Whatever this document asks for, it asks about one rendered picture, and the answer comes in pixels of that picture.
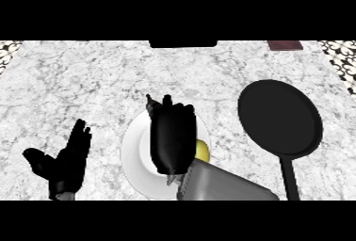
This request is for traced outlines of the white round plate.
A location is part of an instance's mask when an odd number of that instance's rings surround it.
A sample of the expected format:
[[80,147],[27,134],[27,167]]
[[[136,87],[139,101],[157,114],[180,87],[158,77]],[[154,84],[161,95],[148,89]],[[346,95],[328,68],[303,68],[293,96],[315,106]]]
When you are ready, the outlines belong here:
[[157,172],[151,158],[151,118],[146,110],[132,120],[121,144],[121,164],[136,191],[154,200],[173,200],[179,185],[167,185],[167,176]]

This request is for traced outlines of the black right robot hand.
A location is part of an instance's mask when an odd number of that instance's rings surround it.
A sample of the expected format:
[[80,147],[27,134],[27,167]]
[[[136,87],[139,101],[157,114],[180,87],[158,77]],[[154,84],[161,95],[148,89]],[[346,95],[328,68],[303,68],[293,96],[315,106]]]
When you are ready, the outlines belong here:
[[151,117],[151,157],[157,172],[180,175],[188,172],[197,154],[198,124],[195,107],[173,104],[170,94],[160,103],[146,95]]

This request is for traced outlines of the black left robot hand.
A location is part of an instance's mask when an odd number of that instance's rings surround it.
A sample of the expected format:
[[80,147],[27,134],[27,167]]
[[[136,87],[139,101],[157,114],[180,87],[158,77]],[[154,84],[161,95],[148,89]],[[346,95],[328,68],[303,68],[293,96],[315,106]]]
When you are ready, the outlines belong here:
[[58,194],[64,192],[75,194],[83,187],[90,140],[90,128],[86,127],[84,120],[77,119],[67,146],[59,151],[58,157],[52,157],[36,148],[28,148],[22,152],[33,173],[49,181],[49,199],[52,201],[58,201]]

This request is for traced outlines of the yellow-green vegetable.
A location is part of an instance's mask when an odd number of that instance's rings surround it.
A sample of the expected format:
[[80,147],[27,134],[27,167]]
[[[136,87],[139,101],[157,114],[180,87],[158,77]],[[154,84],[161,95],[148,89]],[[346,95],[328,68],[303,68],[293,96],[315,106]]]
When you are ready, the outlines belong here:
[[197,140],[197,154],[195,158],[204,161],[205,163],[210,162],[210,150],[205,142],[202,140]]

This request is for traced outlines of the black frying pan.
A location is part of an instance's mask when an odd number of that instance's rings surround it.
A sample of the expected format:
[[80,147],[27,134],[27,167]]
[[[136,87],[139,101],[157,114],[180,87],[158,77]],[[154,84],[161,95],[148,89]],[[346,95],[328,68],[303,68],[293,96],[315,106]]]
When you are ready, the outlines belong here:
[[267,79],[244,88],[238,117],[254,143],[279,158],[287,199],[298,201],[293,161],[321,145],[324,129],[318,108],[293,85]]

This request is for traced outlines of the dark red flat object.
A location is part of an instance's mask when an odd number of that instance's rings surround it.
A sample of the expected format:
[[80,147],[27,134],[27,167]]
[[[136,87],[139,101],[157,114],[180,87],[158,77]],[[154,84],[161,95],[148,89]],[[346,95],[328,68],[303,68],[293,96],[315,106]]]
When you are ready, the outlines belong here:
[[298,40],[269,40],[267,44],[272,51],[298,51],[303,49]]

